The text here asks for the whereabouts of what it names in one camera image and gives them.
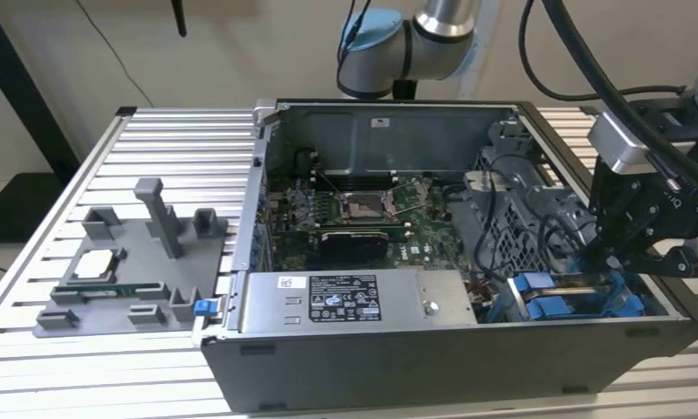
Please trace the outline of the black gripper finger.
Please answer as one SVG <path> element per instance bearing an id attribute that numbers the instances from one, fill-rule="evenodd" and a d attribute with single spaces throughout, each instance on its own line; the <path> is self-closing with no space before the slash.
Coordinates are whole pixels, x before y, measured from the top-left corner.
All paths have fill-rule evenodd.
<path id="1" fill-rule="evenodd" d="M 629 219 L 625 216 L 605 217 L 595 225 L 595 237 L 584 247 L 585 268 L 621 268 L 616 248 L 625 244 Z"/>
<path id="2" fill-rule="evenodd" d="M 619 260 L 627 271 L 668 278 L 698 277 L 698 238 L 685 240 L 664 254 L 651 245 L 645 250 L 624 251 Z"/>

